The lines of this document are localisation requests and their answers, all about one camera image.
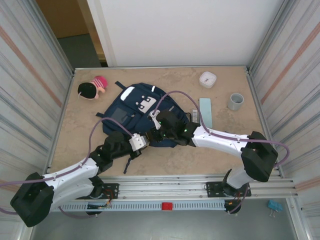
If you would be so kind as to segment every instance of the gray floor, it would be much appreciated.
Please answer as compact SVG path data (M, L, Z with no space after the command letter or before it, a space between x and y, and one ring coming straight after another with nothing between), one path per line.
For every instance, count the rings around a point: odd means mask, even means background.
M59 38L58 42L74 69L101 67L89 34Z
M34 228L32 240L295 240L285 199L269 216L267 200L245 201L235 215L224 211L103 212L78 220L51 213Z

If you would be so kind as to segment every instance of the plush toy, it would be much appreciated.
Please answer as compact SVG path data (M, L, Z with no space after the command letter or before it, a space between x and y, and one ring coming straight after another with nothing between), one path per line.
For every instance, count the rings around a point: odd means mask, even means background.
M103 76L95 76L91 82L84 82L79 85L78 94L88 100L98 99L99 91L105 93L107 86L108 82Z

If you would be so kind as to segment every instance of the white wall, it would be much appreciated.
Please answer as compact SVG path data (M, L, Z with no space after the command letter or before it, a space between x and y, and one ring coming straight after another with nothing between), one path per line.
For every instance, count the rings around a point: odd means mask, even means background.
M283 0L87 0L110 67L248 65Z

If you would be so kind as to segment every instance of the small white device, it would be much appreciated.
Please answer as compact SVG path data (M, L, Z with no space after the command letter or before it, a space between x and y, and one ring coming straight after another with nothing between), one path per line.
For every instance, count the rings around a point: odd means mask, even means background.
M206 89L210 89L213 87L217 80L217 76L209 71L205 71L200 76L199 83L201 86L205 87Z

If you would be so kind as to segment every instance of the light blue rectangle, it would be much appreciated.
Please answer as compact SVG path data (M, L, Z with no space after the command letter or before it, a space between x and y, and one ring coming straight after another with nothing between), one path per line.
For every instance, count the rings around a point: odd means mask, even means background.
M200 112L203 118L203 122L207 128L212 128L212 114L211 114L211 99L200 98L199 99Z

